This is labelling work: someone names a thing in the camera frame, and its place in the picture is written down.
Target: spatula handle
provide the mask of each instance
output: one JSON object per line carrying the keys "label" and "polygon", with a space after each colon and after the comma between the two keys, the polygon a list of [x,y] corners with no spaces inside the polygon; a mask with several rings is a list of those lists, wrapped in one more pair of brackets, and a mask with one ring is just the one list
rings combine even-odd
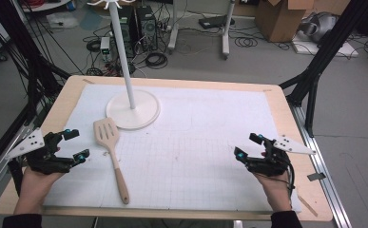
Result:
{"label": "spatula handle", "polygon": [[122,202],[124,204],[128,204],[130,200],[129,193],[127,192],[125,179],[119,167],[115,168],[115,177],[116,182],[118,183],[119,195],[121,195]]}

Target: white stand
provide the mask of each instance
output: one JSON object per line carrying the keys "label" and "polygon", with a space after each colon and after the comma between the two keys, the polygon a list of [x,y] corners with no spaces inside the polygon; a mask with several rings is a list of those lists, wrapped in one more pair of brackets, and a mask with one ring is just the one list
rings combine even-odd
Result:
{"label": "white stand", "polygon": [[169,54],[172,54],[172,50],[175,49],[175,44],[177,43],[178,28],[180,27],[177,23],[177,5],[175,4],[175,0],[172,3],[172,23],[173,24],[171,34],[169,35],[168,44]]}
{"label": "white stand", "polygon": [[113,119],[116,125],[126,130],[136,130],[152,124],[160,114],[160,104],[155,96],[145,91],[133,91],[130,82],[129,69],[125,53],[124,38],[116,2],[111,2],[109,12],[115,31],[116,45],[121,59],[127,95],[122,94],[112,98],[107,104],[107,117]]}
{"label": "white stand", "polygon": [[241,220],[234,220],[234,227],[233,228],[242,228],[242,221]]}
{"label": "white stand", "polygon": [[223,31],[223,56],[224,59],[228,59],[230,54],[230,46],[228,44],[228,31],[230,30],[231,17],[234,11],[235,0],[230,0],[230,6],[228,7],[227,20],[225,21],[225,27]]}
{"label": "white stand", "polygon": [[[230,23],[231,23],[231,17],[233,15],[234,11],[234,5],[235,0],[230,0],[230,5],[228,7],[228,13],[227,13],[227,20],[225,23],[225,27],[223,29],[223,56],[224,59],[228,59],[228,55],[230,53],[230,47],[228,43],[228,31],[230,29]],[[179,25],[177,23],[177,5],[175,4],[175,1],[173,2],[173,11],[172,11],[172,30],[171,35],[169,36],[169,44],[168,44],[168,50],[169,54],[172,54],[172,51],[175,49],[175,44],[177,42],[177,36],[178,36],[178,28]]]}

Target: table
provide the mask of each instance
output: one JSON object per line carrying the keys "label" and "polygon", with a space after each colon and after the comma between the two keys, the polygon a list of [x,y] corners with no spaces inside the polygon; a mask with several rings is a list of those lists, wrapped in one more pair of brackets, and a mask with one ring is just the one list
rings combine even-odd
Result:
{"label": "table", "polygon": [[[252,85],[216,82],[195,82],[158,79],[132,79],[134,86],[209,88],[239,91],[263,92],[271,108],[274,122],[279,134],[302,142],[300,132],[293,115],[285,100],[281,88],[277,85]],[[50,131],[63,130],[68,116],[76,106],[81,91],[86,84],[123,85],[122,78],[72,76],[56,100],[53,108],[42,125],[44,134]],[[296,188],[302,202],[300,220],[328,221],[332,212],[318,181],[310,181],[307,175],[315,173],[308,156],[289,154],[295,167],[297,178]],[[17,201],[13,182],[10,181],[0,198],[0,214],[11,214]],[[154,209],[117,209],[117,208],[83,208],[83,207],[45,207],[44,215],[62,216],[100,216],[100,217],[130,217],[130,218],[164,218],[164,219],[270,219],[270,215],[258,215],[252,212],[226,211],[189,211],[189,210],[154,210]]]}

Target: grid paper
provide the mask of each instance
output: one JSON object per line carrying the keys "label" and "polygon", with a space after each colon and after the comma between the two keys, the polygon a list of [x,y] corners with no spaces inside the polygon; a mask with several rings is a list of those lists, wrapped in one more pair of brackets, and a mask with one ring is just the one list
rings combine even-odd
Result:
{"label": "grid paper", "polygon": [[[111,158],[96,144],[92,123],[105,118],[120,85],[87,85],[67,123],[80,136],[59,145],[58,157],[88,148],[85,163],[52,187],[45,205],[139,209],[270,211],[261,185],[234,156],[238,146],[252,157],[264,148],[251,132],[277,136],[264,93],[213,89],[137,87],[154,94],[161,113],[150,126],[120,131],[116,157],[130,203],[119,197]],[[297,193],[293,207],[300,210]]]}

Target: wooden spatula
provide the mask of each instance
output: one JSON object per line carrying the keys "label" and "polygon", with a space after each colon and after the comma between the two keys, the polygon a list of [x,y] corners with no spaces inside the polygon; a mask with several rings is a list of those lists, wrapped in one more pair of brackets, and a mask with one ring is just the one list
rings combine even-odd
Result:
{"label": "wooden spatula", "polygon": [[129,194],[127,192],[124,176],[122,175],[121,168],[119,167],[119,162],[116,159],[115,154],[115,145],[119,140],[119,132],[112,118],[105,118],[94,122],[94,135],[95,141],[101,146],[105,147],[112,158],[119,194],[121,195],[121,199],[124,204],[128,204]]}

